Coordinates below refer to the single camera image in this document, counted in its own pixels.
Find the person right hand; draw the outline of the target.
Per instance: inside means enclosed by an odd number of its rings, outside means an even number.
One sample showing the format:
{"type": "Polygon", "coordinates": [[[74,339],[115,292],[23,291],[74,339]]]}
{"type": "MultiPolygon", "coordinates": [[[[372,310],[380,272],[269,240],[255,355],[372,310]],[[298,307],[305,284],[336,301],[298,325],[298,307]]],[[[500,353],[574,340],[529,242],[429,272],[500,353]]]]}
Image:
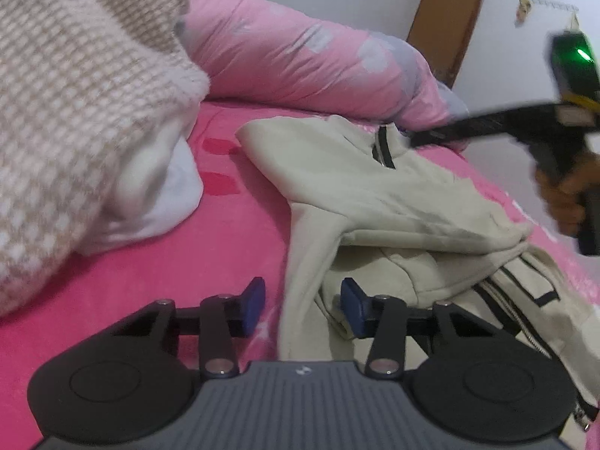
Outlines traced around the person right hand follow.
{"type": "Polygon", "coordinates": [[[534,178],[546,212],[556,223],[558,231],[571,238],[577,236],[586,217],[586,209],[580,203],[581,196],[599,185],[598,154],[585,152],[560,183],[553,183],[539,168],[535,169],[534,178]]]}

